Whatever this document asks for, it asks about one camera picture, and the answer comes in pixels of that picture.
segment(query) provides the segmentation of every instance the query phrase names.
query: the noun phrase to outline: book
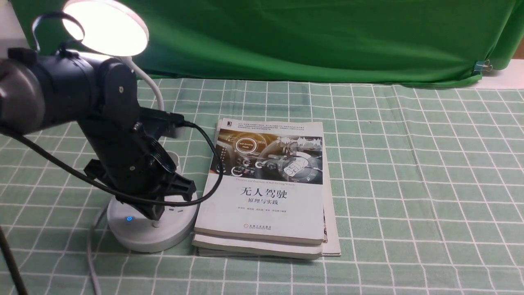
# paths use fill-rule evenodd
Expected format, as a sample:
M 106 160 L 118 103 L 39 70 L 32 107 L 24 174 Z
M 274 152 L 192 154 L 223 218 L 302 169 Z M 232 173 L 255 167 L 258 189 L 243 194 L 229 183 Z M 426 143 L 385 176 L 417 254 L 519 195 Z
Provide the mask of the book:
M 322 122 L 222 119 L 216 148 L 224 177 L 200 205 L 195 232 L 214 238 L 320 246 L 323 233 Z M 213 160 L 207 193 L 218 178 Z
M 331 190 L 329 170 L 323 170 L 323 205 L 324 205 L 324 241 L 317 253 L 313 248 L 296 247 L 291 244 L 260 243 L 256 240 L 236 240 L 227 238 L 212 239 L 203 234 L 195 234 L 193 244 L 199 247 L 201 256 L 284 256 L 300 259 L 317 259 L 319 256 L 340 256 L 341 248 L 336 227 L 333 193 Z

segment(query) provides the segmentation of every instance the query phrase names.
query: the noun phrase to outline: green checkered tablecloth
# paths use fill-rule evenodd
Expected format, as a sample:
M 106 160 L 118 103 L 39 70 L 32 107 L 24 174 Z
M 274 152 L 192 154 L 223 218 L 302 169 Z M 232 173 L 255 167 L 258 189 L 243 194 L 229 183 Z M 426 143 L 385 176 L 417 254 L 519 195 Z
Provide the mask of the green checkered tablecloth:
M 190 239 L 130 253 L 96 233 L 104 294 L 523 294 L 524 91 L 158 80 L 166 109 L 212 135 L 217 120 L 322 121 L 342 256 L 313 262 L 197 256 Z M 139 84 L 140 103 L 156 107 Z M 78 169 L 76 124 L 30 138 Z M 202 188 L 197 132 L 162 140 Z M 30 294 L 93 294 L 88 227 L 110 196 L 0 137 L 0 223 Z M 0 294 L 14 294 L 0 265 Z

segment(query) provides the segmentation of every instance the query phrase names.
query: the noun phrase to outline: green curtain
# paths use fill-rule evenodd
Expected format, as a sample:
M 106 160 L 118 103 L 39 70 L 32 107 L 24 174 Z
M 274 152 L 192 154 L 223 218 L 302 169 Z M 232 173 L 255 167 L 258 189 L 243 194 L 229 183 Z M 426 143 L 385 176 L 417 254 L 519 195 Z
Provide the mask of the green curtain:
M 135 61 L 161 76 L 410 83 L 458 87 L 490 60 L 504 69 L 524 35 L 523 0 L 121 0 L 146 22 Z M 65 0 L 12 0 L 26 36 Z M 37 31 L 45 53 L 67 38 Z

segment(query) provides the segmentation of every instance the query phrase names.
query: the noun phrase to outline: black robotic arm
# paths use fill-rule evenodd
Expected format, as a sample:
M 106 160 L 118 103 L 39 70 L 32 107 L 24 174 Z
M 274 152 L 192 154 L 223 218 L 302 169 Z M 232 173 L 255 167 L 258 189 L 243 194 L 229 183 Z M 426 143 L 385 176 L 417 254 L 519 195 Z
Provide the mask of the black robotic arm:
M 191 200 L 194 182 L 176 173 L 158 143 L 161 136 L 174 138 L 186 122 L 179 114 L 140 107 L 136 76 L 125 64 L 73 50 L 39 57 L 34 50 L 9 49 L 8 59 L 0 60 L 0 127 L 25 135 L 71 121 L 99 158 L 84 172 L 122 192 L 117 200 L 152 220 L 162 216 L 164 196 Z

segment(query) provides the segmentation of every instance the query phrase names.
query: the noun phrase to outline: white lamp base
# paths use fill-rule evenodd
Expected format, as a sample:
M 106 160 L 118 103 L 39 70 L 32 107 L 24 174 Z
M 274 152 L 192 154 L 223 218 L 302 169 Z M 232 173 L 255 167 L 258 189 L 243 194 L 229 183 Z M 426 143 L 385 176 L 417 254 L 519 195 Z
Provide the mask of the white lamp base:
M 178 156 L 168 152 L 178 166 Z M 166 201 L 184 202 L 182 196 Z M 198 206 L 166 207 L 158 222 L 149 220 L 133 207 L 113 198 L 107 208 L 107 222 L 116 239 L 126 248 L 146 253 L 160 252 L 183 241 L 193 229 Z

